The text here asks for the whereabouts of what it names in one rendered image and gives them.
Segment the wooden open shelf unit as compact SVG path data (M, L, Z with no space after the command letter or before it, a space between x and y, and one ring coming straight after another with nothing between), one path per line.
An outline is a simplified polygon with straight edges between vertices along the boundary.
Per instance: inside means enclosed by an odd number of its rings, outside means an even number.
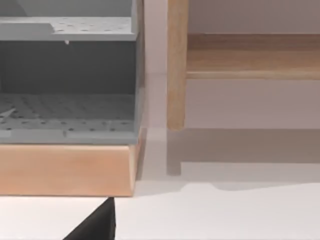
M187 80L320 81L315 33L189 33L190 0L168 0L167 127L182 130Z

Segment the grey pierced drawer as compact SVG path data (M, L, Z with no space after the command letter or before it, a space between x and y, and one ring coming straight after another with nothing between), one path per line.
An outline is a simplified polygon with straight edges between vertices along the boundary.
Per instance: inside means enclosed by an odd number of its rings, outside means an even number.
M144 0L0 0L0 144L136 144L144 8Z

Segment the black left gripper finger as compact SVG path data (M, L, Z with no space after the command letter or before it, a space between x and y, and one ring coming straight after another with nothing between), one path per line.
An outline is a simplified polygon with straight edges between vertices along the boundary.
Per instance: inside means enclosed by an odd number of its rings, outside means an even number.
M115 199L109 197L63 240L115 240Z

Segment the pale wooden drawer front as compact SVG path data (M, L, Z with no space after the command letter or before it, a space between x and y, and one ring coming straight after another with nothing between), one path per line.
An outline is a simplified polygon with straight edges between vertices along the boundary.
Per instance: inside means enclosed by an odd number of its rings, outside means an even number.
M146 133L129 145L0 144L0 196L131 197Z

